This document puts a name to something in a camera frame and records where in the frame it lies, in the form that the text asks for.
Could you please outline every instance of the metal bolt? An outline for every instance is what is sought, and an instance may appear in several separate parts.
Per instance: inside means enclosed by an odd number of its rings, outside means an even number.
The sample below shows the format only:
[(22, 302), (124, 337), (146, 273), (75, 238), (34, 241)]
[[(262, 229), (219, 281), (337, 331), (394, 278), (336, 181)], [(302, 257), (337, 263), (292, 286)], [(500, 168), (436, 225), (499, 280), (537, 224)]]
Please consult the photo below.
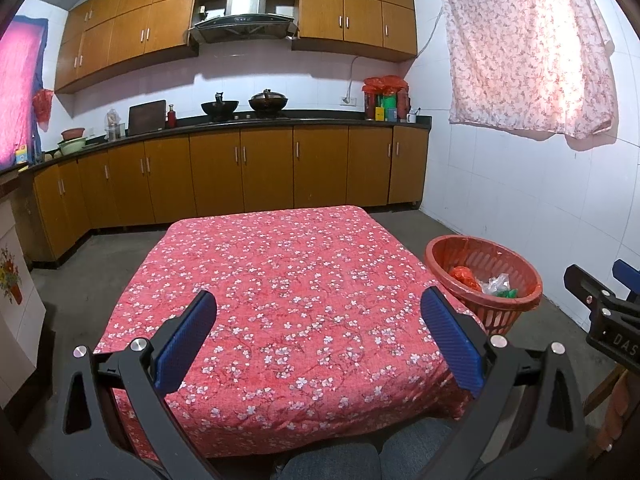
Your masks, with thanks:
[(87, 352), (86, 346), (84, 345), (76, 346), (76, 348), (74, 348), (74, 357), (76, 358), (84, 357), (86, 355), (86, 352)]
[(142, 339), (141, 337), (134, 339), (131, 342), (131, 349), (134, 352), (142, 352), (146, 348), (146, 339)]
[(564, 352), (566, 352), (566, 348), (564, 348), (564, 345), (562, 343), (555, 342), (551, 343), (551, 351), (554, 354), (562, 355), (564, 354)]
[(489, 341), (491, 342), (492, 346), (495, 346), (496, 348), (504, 348), (509, 344), (507, 339), (501, 335), (492, 335)]

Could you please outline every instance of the pink floral cloth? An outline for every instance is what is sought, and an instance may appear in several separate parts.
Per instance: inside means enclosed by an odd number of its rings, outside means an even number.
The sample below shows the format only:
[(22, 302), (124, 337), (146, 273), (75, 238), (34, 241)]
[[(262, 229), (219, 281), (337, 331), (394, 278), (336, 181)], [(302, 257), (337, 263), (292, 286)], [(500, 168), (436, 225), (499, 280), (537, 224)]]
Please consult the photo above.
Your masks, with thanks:
[[(151, 337), (209, 290), (218, 318), (166, 402), (206, 456), (279, 452), (425, 410), (462, 414), (468, 395), (420, 318), (431, 285), (440, 286), (357, 207), (183, 220), (136, 272), (98, 351)], [(152, 457), (115, 393), (135, 446)]]
[(610, 129), (611, 37), (594, 0), (443, 0), (451, 123), (567, 134)]

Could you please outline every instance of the pink curtain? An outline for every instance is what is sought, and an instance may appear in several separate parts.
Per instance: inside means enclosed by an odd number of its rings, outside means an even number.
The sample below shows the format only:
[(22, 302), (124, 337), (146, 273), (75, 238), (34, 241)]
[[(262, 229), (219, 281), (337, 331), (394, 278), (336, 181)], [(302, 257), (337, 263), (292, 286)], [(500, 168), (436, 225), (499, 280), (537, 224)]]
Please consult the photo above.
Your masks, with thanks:
[(0, 168), (14, 163), (20, 146), (33, 145), (32, 99), (42, 87), (46, 23), (16, 16), (0, 38)]
[(594, 0), (443, 0), (451, 123), (567, 134), (611, 128), (611, 37)]

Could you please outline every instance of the blue gripper pad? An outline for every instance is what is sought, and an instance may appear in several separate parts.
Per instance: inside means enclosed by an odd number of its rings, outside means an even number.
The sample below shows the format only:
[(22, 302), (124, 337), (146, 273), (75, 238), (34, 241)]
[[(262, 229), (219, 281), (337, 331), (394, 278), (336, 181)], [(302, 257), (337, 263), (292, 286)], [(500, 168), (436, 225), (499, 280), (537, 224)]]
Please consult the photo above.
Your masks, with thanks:
[(420, 312), (458, 386), (478, 398), (484, 386), (482, 356), (454, 317), (464, 315), (457, 314), (435, 286), (423, 292)]
[(152, 378), (162, 396), (180, 388), (216, 322), (217, 312), (216, 298), (201, 290), (180, 317), (166, 320), (152, 337)]
[(613, 264), (613, 277), (632, 292), (640, 294), (640, 272), (628, 263), (617, 260)]

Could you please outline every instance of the jeans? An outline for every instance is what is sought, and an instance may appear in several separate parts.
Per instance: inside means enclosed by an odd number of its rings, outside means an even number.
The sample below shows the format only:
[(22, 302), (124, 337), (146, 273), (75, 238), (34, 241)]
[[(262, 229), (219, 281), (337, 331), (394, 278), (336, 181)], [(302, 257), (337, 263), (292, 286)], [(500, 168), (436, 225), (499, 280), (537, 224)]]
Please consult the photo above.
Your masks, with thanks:
[(289, 460), (278, 480), (414, 480), (450, 432), (449, 422), (422, 418), (389, 437), (380, 455), (364, 438), (324, 442)]

